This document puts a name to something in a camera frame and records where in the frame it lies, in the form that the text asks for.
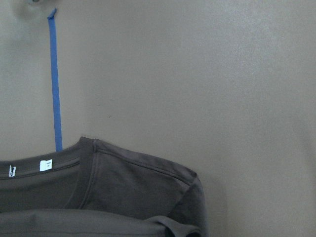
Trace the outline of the dark brown t-shirt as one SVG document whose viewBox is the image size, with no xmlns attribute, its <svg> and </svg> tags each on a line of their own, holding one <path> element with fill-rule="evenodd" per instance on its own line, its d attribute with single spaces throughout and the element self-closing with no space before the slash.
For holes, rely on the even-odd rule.
<svg viewBox="0 0 316 237">
<path fill-rule="evenodd" d="M 0 163 L 3 237 L 207 237 L 198 175 L 180 164 L 80 138 Z"/>
</svg>

